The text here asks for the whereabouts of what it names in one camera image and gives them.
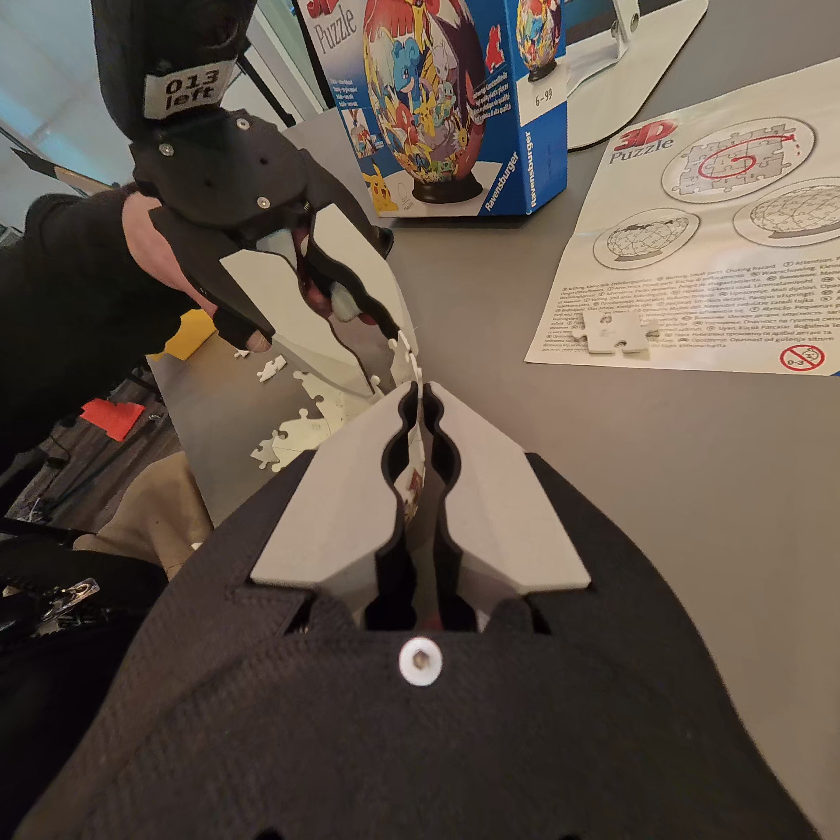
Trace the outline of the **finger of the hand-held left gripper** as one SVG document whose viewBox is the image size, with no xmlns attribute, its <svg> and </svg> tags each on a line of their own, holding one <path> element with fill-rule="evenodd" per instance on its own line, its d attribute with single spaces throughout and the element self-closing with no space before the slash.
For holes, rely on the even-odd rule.
<svg viewBox="0 0 840 840">
<path fill-rule="evenodd" d="M 336 205 L 318 210 L 308 237 L 308 273 L 330 297 L 340 320 L 371 317 L 389 340 L 398 333 L 414 340 L 415 331 L 403 293 L 376 247 Z"/>
<path fill-rule="evenodd" d="M 341 391 L 373 397 L 377 388 L 357 355 L 342 344 L 329 320 L 305 301 L 294 266 L 292 235 L 281 230 L 240 249 L 221 265 L 274 328 L 273 343 L 301 371 L 312 373 Z"/>
</svg>

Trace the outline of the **white stand base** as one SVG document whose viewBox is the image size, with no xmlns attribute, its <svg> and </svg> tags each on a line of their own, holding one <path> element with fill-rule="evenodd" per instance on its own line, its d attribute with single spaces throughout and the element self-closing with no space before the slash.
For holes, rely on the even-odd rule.
<svg viewBox="0 0 840 840">
<path fill-rule="evenodd" d="M 563 2 L 570 151 L 606 140 L 636 117 L 708 4 Z"/>
</svg>

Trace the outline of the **blue puzzle box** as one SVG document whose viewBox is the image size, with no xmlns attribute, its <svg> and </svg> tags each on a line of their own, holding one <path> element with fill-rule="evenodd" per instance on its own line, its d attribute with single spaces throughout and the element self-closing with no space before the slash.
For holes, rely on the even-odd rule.
<svg viewBox="0 0 840 840">
<path fill-rule="evenodd" d="M 563 5 L 296 2 L 379 217 L 523 216 L 564 190 Z"/>
</svg>

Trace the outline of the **person's beige trousers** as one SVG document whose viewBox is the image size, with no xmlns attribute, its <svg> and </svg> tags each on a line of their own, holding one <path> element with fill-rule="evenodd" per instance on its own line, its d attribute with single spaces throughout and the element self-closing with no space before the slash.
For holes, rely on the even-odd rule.
<svg viewBox="0 0 840 840">
<path fill-rule="evenodd" d="M 72 549 L 151 563 L 171 581 L 213 530 L 193 471 L 181 451 L 143 469 L 112 518 L 97 532 L 79 537 Z"/>
</svg>

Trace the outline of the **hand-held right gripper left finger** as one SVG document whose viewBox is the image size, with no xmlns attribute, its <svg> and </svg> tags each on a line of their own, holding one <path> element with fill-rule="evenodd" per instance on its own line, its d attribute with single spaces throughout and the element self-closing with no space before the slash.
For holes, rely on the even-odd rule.
<svg viewBox="0 0 840 840">
<path fill-rule="evenodd" d="M 368 629 L 415 627 L 406 525 L 421 495 L 420 402 L 420 384 L 400 385 L 320 445 L 253 582 L 329 595 Z"/>
</svg>

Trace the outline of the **white instruction leaflet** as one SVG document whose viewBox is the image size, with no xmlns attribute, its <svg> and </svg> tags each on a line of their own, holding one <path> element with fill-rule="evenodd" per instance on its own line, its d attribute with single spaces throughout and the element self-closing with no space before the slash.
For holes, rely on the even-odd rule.
<svg viewBox="0 0 840 840">
<path fill-rule="evenodd" d="M 525 361 L 838 375 L 839 61 L 609 140 Z M 582 312 L 656 321 L 590 355 Z"/>
</svg>

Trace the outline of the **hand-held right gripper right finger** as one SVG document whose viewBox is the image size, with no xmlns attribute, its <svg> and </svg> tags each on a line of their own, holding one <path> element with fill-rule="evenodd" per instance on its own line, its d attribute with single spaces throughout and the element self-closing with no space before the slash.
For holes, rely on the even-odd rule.
<svg viewBox="0 0 840 840">
<path fill-rule="evenodd" d="M 438 383 L 423 388 L 423 416 L 444 482 L 434 535 L 443 628 L 474 632 L 479 615 L 508 599 L 587 588 L 592 578 L 526 451 Z"/>
</svg>

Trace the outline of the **yellow plastic crate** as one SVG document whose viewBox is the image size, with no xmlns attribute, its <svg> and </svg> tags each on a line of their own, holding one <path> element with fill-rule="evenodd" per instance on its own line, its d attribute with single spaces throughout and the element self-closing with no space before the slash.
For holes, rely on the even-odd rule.
<svg viewBox="0 0 840 840">
<path fill-rule="evenodd" d="M 183 313 L 178 331 L 166 342 L 163 354 L 179 360 L 188 360 L 215 332 L 212 318 L 202 309 Z"/>
</svg>

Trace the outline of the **partly built puzzle ball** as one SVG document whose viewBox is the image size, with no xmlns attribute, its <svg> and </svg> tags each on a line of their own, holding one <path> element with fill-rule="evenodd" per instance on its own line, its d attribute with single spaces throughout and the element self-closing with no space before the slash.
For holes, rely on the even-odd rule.
<svg viewBox="0 0 840 840">
<path fill-rule="evenodd" d="M 366 412 L 385 395 L 381 379 L 375 374 L 369 380 L 373 389 L 370 397 L 343 391 L 310 372 L 294 371 L 293 377 L 315 402 L 321 416 L 311 417 L 308 409 L 302 408 L 298 417 L 281 423 L 267 440 L 259 443 L 251 457 L 258 460 L 261 469 L 270 466 L 275 473 L 288 467 L 301 452 L 317 449 L 329 436 Z M 406 522 L 413 520 L 417 513 L 425 483 L 421 408 L 418 407 L 414 413 L 414 426 L 407 438 L 408 464 L 395 480 L 395 488 L 404 502 Z"/>
</svg>

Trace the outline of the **person's left forearm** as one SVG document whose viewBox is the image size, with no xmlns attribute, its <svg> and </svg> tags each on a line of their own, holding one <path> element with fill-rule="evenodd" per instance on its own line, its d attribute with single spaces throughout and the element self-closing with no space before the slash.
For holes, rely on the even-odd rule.
<svg viewBox="0 0 840 840">
<path fill-rule="evenodd" d="M 122 209 L 134 183 L 91 197 L 48 194 L 2 248 L 1 467 L 58 421 L 163 351 L 200 308 L 134 262 Z"/>
</svg>

